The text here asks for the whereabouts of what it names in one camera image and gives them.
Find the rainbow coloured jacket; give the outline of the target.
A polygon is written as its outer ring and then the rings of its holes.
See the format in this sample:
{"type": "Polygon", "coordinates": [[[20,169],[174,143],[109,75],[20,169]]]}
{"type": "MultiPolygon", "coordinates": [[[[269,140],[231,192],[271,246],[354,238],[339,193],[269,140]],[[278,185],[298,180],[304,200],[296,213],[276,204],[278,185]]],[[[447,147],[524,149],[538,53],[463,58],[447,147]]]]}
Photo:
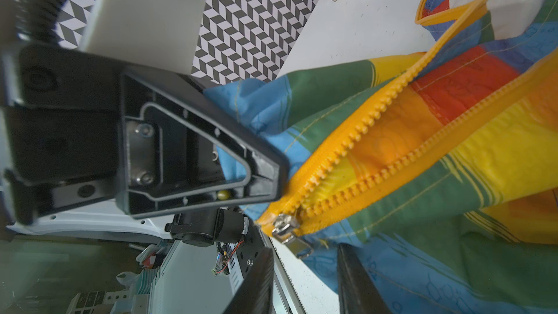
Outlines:
{"type": "Polygon", "coordinates": [[[421,0],[427,52],[206,97],[289,160],[246,213],[330,289],[354,249],[393,313],[557,312],[557,0],[421,0]]]}

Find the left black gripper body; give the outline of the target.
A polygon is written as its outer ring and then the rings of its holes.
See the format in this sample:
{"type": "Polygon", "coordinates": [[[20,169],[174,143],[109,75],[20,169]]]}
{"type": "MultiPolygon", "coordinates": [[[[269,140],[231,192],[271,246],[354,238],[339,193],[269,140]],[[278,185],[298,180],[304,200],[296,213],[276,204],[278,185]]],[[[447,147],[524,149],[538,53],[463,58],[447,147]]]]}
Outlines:
{"type": "Polygon", "coordinates": [[[1,182],[15,221],[31,225],[116,196],[124,68],[40,42],[2,49],[1,182]]]}

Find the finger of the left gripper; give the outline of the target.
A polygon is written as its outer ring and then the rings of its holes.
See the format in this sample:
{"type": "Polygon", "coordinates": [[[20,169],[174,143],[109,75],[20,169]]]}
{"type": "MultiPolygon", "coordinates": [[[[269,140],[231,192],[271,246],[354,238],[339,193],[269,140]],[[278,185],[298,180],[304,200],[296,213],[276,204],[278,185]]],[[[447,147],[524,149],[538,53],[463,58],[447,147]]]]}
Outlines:
{"type": "Polygon", "coordinates": [[[116,203],[124,213],[142,219],[282,196],[286,157],[208,100],[196,80],[132,66],[120,88],[116,203]]]}

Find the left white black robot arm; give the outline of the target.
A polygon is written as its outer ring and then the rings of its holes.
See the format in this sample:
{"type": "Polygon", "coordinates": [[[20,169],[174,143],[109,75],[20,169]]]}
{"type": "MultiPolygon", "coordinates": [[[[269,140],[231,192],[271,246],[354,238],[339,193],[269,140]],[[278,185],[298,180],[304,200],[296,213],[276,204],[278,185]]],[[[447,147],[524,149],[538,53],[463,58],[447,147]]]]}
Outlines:
{"type": "Polygon", "coordinates": [[[191,76],[206,0],[1,0],[1,207],[25,233],[251,231],[286,157],[191,76]]]}

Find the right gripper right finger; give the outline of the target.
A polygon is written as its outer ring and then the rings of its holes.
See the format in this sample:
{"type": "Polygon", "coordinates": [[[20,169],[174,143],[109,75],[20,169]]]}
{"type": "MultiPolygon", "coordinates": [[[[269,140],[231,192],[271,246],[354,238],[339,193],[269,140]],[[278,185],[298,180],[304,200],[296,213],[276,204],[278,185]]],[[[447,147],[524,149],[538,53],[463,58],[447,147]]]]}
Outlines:
{"type": "Polygon", "coordinates": [[[337,276],[340,313],[390,313],[355,248],[349,244],[338,247],[337,276]]]}

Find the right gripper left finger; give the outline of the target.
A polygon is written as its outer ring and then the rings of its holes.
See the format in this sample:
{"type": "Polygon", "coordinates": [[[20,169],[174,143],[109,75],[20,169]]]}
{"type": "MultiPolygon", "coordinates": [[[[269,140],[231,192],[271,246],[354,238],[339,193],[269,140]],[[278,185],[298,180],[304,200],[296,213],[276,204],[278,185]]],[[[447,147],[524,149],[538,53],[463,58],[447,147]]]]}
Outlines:
{"type": "Polygon", "coordinates": [[[223,313],[271,314],[274,275],[273,251],[264,248],[223,313]]]}

